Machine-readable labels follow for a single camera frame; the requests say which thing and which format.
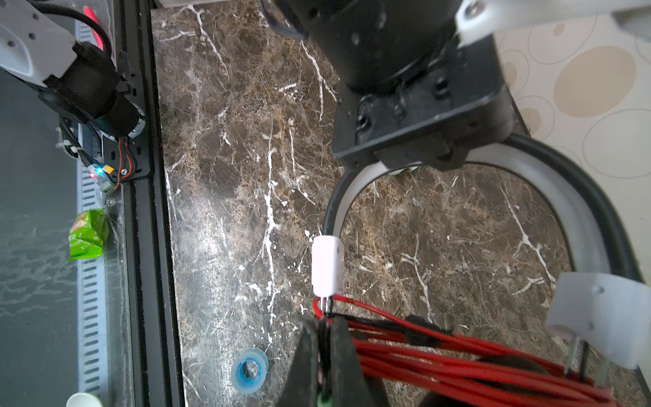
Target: brown marble countertop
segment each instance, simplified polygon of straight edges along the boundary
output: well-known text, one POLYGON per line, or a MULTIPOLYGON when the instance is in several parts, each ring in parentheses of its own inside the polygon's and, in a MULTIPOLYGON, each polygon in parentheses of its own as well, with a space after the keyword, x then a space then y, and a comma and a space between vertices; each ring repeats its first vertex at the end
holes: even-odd
MULTIPOLYGON (((343 173, 329 150, 339 79, 314 44, 271 32, 255 2, 155 10, 152 25, 187 405, 271 406, 311 317, 310 244, 343 173), (229 374, 252 346, 270 369, 244 396, 229 374)), ((543 327, 570 269, 563 235, 518 178, 477 165, 386 176, 342 239, 347 295, 564 357, 543 327)), ((623 405, 643 405, 632 372, 610 379, 623 405)), ((394 406, 424 394, 387 390, 394 406)))

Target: beige circle pattern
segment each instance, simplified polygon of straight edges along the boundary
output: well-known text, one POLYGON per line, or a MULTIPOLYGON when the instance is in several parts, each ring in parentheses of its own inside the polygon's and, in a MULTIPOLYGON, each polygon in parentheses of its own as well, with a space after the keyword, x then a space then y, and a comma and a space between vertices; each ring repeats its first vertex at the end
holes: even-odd
POLYGON ((513 97, 516 97, 529 80, 529 61, 520 51, 510 49, 500 53, 504 82, 513 97))
POLYGON ((595 16, 532 27, 527 39, 529 56, 542 65, 565 61, 585 44, 596 22, 595 16))
POLYGON ((593 117, 617 106, 633 88, 635 59, 616 46, 600 46, 574 57, 554 85, 554 102, 568 116, 593 117))
POLYGON ((649 175, 650 129, 651 110, 626 109, 611 113, 588 131, 583 140, 583 157, 595 171, 611 178, 649 175))
POLYGON ((551 103, 534 95, 517 99, 516 105, 531 137, 541 141, 549 137, 556 121, 556 113, 551 103))

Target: red wire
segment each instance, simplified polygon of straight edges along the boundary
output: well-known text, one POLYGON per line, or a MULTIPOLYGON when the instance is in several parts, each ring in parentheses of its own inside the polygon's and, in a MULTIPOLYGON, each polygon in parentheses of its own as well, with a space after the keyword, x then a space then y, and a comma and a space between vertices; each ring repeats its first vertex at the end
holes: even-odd
MULTIPOLYGON (((127 151, 128 151, 128 149, 129 149, 129 141, 128 140, 124 141, 124 148, 126 148, 127 151)), ((127 161, 129 161, 129 173, 124 178, 129 178, 131 176, 131 173, 133 172, 133 167, 132 167, 131 157, 129 157, 128 152, 126 154, 126 159, 127 159, 127 161)))
POLYGON ((118 168, 118 183, 115 184, 113 191, 120 186, 120 175, 122 174, 122 139, 118 139, 118 155, 120 156, 120 168, 118 168))
MULTIPOLYGON (((442 356, 404 346, 353 339, 353 345, 357 350, 365 374, 425 387, 444 396, 476 406, 617 406, 608 389, 597 389, 590 386, 591 380, 580 383, 564 378, 562 377, 563 367, 550 361, 489 341, 461 335, 445 335, 429 330, 351 298, 334 296, 334 299, 364 308, 413 331, 439 339, 440 343, 437 344, 436 348, 466 352, 478 356, 521 356, 536 362, 550 373, 550 375, 540 374, 491 363, 442 356), (514 394, 481 384, 477 380, 487 380, 530 389, 537 394, 514 394)), ((323 316, 318 308, 318 298, 315 298, 312 302, 312 310, 318 318, 323 316)), ((356 321, 349 321, 348 327, 364 331, 367 339, 407 343, 405 335, 400 332, 383 330, 377 326, 370 326, 356 321)))

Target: bolt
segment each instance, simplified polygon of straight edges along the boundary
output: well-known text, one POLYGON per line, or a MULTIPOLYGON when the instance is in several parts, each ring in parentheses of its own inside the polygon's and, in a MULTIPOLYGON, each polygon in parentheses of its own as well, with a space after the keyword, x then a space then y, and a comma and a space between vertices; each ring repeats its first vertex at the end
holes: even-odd
POLYGON ((475 0, 465 8, 465 16, 475 18, 486 9, 486 4, 482 0, 475 0))

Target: green snack package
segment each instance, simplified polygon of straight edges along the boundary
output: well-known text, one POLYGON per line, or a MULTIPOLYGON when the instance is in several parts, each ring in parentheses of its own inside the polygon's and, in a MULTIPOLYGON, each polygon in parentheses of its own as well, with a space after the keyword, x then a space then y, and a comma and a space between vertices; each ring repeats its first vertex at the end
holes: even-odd
POLYGON ((80 213, 70 228, 70 260, 93 259, 102 255, 109 237, 109 222, 101 209, 80 213))

